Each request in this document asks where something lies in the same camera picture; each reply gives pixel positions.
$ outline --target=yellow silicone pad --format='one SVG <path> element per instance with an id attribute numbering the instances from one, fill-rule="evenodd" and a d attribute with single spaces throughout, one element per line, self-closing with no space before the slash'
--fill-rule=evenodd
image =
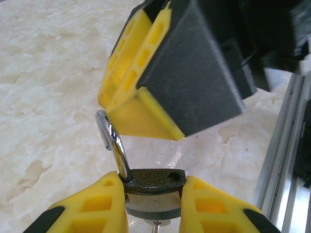
<path id="1" fill-rule="evenodd" d="M 172 10 L 168 5 L 153 23 L 143 9 L 138 10 L 109 58 L 98 99 L 120 134 L 170 140 L 184 137 L 148 89 L 136 89 L 136 83 L 169 30 Z"/>
<path id="2" fill-rule="evenodd" d="M 181 200 L 180 233 L 259 233 L 244 209 L 261 211 L 192 176 Z"/>
<path id="3" fill-rule="evenodd" d="M 56 206 L 65 210 L 47 233 L 128 232 L 124 188 L 115 171 L 49 209 Z"/>

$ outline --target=white marble surface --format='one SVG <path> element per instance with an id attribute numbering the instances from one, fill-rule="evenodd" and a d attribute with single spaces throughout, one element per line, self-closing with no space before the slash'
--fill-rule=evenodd
<path id="1" fill-rule="evenodd" d="M 0 232 L 22 232 L 54 202 L 115 170 L 94 114 L 107 58 L 141 0 L 0 3 Z M 175 167 L 250 200 L 286 90 L 183 141 L 122 137 L 132 168 Z M 129 217 L 131 232 L 149 232 Z M 178 219 L 161 232 L 177 232 Z"/>

